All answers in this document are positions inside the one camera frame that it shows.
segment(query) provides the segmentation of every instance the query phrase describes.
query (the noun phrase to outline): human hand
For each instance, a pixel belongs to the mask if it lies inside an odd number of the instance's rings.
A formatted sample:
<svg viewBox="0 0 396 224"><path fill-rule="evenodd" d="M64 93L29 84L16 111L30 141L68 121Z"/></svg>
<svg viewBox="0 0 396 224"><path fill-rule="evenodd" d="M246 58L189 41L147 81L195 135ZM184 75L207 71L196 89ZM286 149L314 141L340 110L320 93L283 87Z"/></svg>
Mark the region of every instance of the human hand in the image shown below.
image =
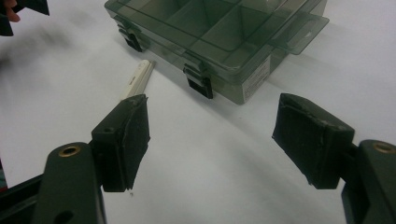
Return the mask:
<svg viewBox="0 0 396 224"><path fill-rule="evenodd" d="M3 0L3 4L4 4L4 7L6 8L6 13L7 13L8 19L10 21L17 22L17 21L21 20L21 18L17 15L17 13L15 13L12 10L12 8L17 5L17 1L16 0Z"/></svg>

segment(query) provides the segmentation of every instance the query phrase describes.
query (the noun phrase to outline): black latch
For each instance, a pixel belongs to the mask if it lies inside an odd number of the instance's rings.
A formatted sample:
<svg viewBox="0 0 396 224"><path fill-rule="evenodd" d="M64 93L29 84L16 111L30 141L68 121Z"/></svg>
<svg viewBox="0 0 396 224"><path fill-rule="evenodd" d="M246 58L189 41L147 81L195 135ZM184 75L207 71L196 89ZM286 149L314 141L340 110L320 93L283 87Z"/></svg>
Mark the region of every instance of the black latch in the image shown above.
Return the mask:
<svg viewBox="0 0 396 224"><path fill-rule="evenodd" d="M122 36L125 38L126 43L133 49L138 52L143 52L142 48L140 47L139 41L137 40L134 34L131 34L123 29L119 29Z"/></svg>
<svg viewBox="0 0 396 224"><path fill-rule="evenodd" d="M196 91L200 92L208 99L213 99L212 84L209 77L203 77L202 73L196 71L194 68L184 65L184 74L187 76L189 86Z"/></svg>

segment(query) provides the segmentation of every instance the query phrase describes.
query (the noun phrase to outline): plastic storage box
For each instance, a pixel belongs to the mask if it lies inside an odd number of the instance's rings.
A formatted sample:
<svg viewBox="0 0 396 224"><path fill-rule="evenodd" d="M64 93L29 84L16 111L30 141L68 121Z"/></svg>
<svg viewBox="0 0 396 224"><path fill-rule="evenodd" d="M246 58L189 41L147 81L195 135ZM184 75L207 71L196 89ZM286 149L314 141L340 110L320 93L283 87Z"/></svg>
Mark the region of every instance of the plastic storage box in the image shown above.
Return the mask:
<svg viewBox="0 0 396 224"><path fill-rule="evenodd" d="M109 0L129 46L149 49L212 89L245 103L288 55L300 54L329 22L327 0Z"/></svg>

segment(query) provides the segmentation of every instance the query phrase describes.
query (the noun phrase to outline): white table surface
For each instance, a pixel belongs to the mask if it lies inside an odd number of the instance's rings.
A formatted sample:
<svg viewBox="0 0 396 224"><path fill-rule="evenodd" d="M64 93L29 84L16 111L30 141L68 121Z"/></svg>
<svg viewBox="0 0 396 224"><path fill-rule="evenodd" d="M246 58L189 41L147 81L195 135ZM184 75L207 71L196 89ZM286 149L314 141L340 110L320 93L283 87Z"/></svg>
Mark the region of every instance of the white table surface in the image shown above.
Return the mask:
<svg viewBox="0 0 396 224"><path fill-rule="evenodd" d="M396 2L330 0L331 22L290 55L245 105L207 100L180 70L130 49L104 0L23 10L0 37L0 157L10 187L91 130L118 103L137 64L151 140L129 192L105 193L108 223L345 223L340 192L316 190L271 138L281 92L303 96L356 129L354 143L396 143Z"/></svg>

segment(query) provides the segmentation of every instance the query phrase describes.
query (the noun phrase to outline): box latch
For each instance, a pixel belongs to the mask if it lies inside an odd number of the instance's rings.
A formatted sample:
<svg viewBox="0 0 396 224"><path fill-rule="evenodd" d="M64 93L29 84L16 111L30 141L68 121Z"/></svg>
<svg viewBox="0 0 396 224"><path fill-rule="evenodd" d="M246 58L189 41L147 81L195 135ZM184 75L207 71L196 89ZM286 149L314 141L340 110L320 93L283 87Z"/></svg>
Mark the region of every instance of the box latch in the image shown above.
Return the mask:
<svg viewBox="0 0 396 224"><path fill-rule="evenodd" d="M131 29L129 28L131 27L131 25L118 15L114 17L114 21L119 26L119 32L124 37L126 43L136 51L143 52L142 48L140 47L139 41L136 38L136 35L130 32Z"/></svg>
<svg viewBox="0 0 396 224"><path fill-rule="evenodd" d="M204 77L201 72L197 71L188 64L184 65L184 74L187 76L189 86L208 99L213 99L212 84L209 77Z"/></svg>

